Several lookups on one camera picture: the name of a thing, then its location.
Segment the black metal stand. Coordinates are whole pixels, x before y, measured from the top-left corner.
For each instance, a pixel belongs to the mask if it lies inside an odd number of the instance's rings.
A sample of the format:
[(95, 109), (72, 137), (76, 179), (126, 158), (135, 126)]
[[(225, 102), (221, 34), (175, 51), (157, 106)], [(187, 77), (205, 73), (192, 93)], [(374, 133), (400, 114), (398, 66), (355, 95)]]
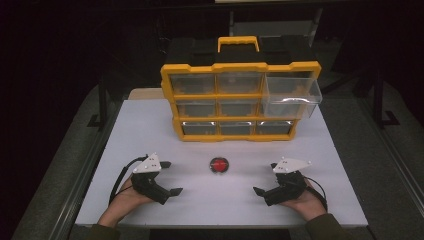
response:
[(383, 109), (384, 81), (379, 70), (375, 72), (373, 84), (373, 119), (380, 129), (386, 126), (399, 125), (399, 121), (392, 111)]
[(91, 116), (88, 127), (97, 127), (102, 130), (108, 119), (108, 90), (104, 76), (99, 79), (98, 83), (98, 106), (99, 112)]

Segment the yellow and black drawer organizer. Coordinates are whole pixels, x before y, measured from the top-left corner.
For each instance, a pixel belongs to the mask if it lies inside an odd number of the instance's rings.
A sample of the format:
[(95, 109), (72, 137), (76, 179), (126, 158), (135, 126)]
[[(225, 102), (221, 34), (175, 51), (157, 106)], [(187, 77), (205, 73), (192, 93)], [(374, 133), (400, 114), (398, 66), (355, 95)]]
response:
[(171, 41), (160, 73), (182, 141), (291, 140), (301, 119), (262, 113), (266, 76), (316, 79), (321, 65), (302, 36)]

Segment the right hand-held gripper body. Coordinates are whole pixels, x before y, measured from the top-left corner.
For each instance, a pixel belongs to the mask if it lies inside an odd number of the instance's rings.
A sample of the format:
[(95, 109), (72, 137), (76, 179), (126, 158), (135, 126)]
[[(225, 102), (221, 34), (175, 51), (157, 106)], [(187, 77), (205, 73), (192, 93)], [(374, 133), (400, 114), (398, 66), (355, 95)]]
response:
[(307, 184), (301, 170), (311, 166), (310, 161), (282, 158), (272, 169), (278, 186), (267, 190), (263, 197), (268, 206), (297, 199), (306, 189)]

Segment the person's right hand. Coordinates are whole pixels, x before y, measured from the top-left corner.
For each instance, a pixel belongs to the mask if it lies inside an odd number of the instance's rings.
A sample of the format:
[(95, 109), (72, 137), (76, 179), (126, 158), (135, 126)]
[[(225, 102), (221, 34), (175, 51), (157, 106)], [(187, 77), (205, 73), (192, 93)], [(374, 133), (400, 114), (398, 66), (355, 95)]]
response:
[(305, 190), (297, 199), (281, 203), (282, 206), (291, 208), (305, 221), (313, 220), (327, 213), (321, 201), (310, 191)]

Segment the person's left hand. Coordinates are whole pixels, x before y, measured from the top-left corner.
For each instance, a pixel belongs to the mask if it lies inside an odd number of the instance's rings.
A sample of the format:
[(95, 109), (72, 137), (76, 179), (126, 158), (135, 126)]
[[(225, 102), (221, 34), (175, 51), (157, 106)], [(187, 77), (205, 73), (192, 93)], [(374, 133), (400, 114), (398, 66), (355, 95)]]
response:
[(128, 178), (110, 203), (108, 209), (116, 218), (123, 218), (141, 205), (152, 202), (152, 199), (138, 193), (133, 188), (131, 179)]

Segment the clear plastic drawer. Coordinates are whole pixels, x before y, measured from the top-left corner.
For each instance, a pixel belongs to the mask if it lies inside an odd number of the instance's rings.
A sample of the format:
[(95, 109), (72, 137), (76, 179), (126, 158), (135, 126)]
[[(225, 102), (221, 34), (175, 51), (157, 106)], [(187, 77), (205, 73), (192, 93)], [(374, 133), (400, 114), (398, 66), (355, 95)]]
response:
[(262, 113), (268, 118), (309, 118), (322, 101), (316, 79), (266, 76), (262, 93)]

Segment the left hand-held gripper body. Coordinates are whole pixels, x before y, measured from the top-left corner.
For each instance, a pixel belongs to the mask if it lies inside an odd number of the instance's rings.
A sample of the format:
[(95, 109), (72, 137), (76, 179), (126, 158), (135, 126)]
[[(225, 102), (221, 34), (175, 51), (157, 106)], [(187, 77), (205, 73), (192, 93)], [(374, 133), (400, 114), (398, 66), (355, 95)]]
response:
[(131, 182), (133, 189), (154, 202), (164, 205), (171, 197), (171, 192), (155, 181), (162, 170), (162, 165), (156, 153), (143, 157), (141, 163), (132, 170)]

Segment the round red and black knob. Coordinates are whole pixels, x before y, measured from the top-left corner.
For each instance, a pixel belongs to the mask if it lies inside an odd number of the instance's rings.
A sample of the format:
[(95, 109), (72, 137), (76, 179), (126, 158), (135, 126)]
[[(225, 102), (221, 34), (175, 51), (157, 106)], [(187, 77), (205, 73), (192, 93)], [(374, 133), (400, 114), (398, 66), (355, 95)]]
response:
[(210, 161), (209, 168), (213, 173), (226, 173), (229, 169), (229, 162), (226, 158), (215, 157)]

